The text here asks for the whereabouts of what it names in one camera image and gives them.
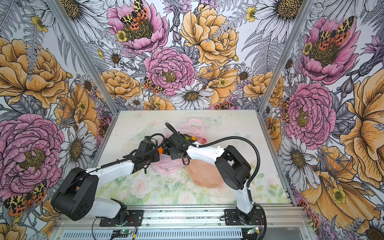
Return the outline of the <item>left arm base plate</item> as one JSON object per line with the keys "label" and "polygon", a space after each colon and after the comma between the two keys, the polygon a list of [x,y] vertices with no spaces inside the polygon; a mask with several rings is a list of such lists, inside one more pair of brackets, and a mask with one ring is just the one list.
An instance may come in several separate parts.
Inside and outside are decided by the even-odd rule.
{"label": "left arm base plate", "polygon": [[140,227],[143,215],[143,210],[125,210],[113,219],[101,218],[100,227]]}

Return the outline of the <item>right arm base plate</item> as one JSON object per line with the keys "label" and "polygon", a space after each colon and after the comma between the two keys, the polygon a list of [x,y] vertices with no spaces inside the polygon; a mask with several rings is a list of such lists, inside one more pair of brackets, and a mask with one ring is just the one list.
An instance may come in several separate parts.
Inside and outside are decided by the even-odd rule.
{"label": "right arm base plate", "polygon": [[261,209],[252,210],[245,214],[238,209],[225,209],[224,215],[220,217],[226,226],[265,226],[265,213]]}

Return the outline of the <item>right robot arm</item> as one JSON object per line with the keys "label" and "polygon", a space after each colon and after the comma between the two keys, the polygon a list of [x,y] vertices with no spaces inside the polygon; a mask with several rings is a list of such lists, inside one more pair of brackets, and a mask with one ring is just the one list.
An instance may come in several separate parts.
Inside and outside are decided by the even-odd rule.
{"label": "right robot arm", "polygon": [[257,209],[249,188],[249,181],[252,180],[251,166],[234,146],[221,148],[200,145],[175,133],[166,138],[163,149],[164,154],[173,160],[200,160],[216,166],[223,181],[235,191],[238,213],[236,219],[244,225],[251,223]]}

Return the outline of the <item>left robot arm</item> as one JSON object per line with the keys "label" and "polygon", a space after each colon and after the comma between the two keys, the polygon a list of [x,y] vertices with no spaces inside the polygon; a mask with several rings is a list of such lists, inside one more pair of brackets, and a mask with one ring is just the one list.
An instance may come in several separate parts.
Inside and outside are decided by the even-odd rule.
{"label": "left robot arm", "polygon": [[129,220],[127,206],[115,199],[97,198],[97,189],[105,184],[146,169],[160,159],[158,141],[154,136],[146,136],[138,149],[123,159],[98,168],[72,169],[56,190],[51,205],[57,212],[73,221],[84,217],[104,218],[117,226]]}

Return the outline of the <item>pink plastic bag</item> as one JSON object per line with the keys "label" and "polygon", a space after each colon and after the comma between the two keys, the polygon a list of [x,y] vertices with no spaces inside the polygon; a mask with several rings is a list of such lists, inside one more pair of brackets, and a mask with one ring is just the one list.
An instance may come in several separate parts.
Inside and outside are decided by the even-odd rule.
{"label": "pink plastic bag", "polygon": [[203,121],[190,119],[175,129],[166,138],[160,160],[152,163],[152,168],[161,175],[169,175],[189,165],[188,147],[206,144],[206,129]]}

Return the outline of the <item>pink scalloped bowl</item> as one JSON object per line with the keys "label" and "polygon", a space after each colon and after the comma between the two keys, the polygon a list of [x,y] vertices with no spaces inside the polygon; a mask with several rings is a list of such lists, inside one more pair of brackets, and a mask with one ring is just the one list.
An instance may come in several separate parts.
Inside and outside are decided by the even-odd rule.
{"label": "pink scalloped bowl", "polygon": [[214,189],[224,183],[216,165],[201,160],[190,160],[187,173],[194,184],[200,187]]}

